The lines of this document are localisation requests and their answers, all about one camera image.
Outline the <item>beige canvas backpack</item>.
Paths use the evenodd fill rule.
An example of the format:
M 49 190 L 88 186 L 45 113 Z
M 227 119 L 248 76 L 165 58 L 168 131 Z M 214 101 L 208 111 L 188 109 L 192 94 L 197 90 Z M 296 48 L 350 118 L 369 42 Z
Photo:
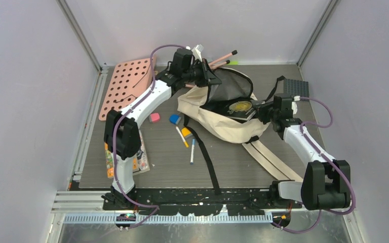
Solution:
M 275 179 L 302 182 L 300 175 L 258 140 L 270 122 L 259 120 L 252 80 L 231 68 L 217 68 L 214 73 L 222 84 L 191 88 L 178 97 L 177 110 L 220 140 L 241 144 Z

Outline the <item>black moon and sixpence book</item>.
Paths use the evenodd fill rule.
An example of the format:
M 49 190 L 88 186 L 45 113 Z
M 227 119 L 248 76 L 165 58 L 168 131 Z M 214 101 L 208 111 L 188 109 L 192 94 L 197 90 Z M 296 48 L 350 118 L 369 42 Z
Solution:
M 242 122 L 249 121 L 256 114 L 251 100 L 218 102 L 211 111 Z

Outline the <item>orange treehouse book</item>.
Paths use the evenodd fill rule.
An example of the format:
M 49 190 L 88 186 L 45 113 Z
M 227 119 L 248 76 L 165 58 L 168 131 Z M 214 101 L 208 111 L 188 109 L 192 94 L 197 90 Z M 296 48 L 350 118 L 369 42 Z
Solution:
M 141 140 L 141 146 L 133 159 L 133 175 L 138 175 L 150 170 L 141 131 L 139 131 L 139 136 Z M 113 169 L 114 163 L 111 155 L 111 148 L 110 146 L 108 146 L 106 142 L 104 143 L 104 148 L 105 148 L 105 158 L 106 158 L 106 167 L 107 167 L 107 177 L 108 179 L 112 179 L 114 177 L 114 169 Z

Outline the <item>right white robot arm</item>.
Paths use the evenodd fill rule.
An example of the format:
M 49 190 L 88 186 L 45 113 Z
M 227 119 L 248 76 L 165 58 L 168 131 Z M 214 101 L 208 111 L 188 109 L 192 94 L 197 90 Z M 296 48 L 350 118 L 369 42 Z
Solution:
M 273 182 L 269 202 L 281 208 L 293 200 L 308 210 L 349 214 L 356 206 L 351 167 L 347 161 L 336 159 L 319 145 L 306 128 L 309 122 L 293 116 L 293 107 L 301 100 L 308 101 L 310 98 L 276 94 L 272 101 L 259 101 L 254 105 L 257 118 L 264 124 L 270 122 L 274 131 L 305 165 L 301 182 L 294 179 Z

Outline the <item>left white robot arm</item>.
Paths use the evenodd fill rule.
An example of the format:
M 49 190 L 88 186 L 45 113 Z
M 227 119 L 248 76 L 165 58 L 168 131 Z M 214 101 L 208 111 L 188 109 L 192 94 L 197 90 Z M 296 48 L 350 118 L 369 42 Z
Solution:
M 104 142 L 113 161 L 113 182 L 104 199 L 124 210 L 133 205 L 149 208 L 135 200 L 133 160 L 141 148 L 139 128 L 148 116 L 187 83 L 205 87 L 220 84 L 208 62 L 202 58 L 202 45 L 177 46 L 168 68 L 151 77 L 150 86 L 130 105 L 106 116 Z

